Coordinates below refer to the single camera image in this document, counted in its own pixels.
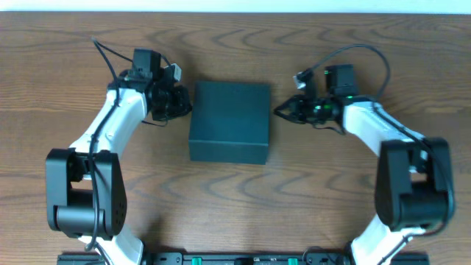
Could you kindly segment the black gift box with lid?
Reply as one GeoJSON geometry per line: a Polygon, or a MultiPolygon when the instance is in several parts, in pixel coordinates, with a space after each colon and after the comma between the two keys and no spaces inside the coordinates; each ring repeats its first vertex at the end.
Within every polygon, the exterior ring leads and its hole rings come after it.
{"type": "Polygon", "coordinates": [[[270,105],[268,84],[198,81],[188,135],[190,159],[264,165],[270,105]]]}

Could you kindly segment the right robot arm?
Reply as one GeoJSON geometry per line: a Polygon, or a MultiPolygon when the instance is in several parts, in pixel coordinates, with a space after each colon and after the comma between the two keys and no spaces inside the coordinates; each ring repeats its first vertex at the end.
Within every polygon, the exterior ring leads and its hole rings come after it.
{"type": "Polygon", "coordinates": [[[416,237],[445,228],[455,210],[448,142],[409,130],[371,96],[361,95],[351,65],[325,69],[327,95],[317,95],[314,71],[294,75],[300,93],[275,108],[295,124],[326,129],[334,121],[340,134],[360,139],[378,157],[376,214],[349,242],[335,264],[390,264],[416,237]]]}

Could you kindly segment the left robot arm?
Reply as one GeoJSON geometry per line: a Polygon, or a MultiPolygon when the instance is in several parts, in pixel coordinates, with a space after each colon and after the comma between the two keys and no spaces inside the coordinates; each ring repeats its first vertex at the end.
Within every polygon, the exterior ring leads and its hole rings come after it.
{"type": "Polygon", "coordinates": [[[142,264],[144,243],[126,226],[127,196],[120,158],[135,129],[192,110],[182,70],[161,53],[135,49],[131,66],[113,72],[105,103],[86,131],[69,147],[46,156],[46,215],[60,231],[97,252],[106,264],[142,264]]]}

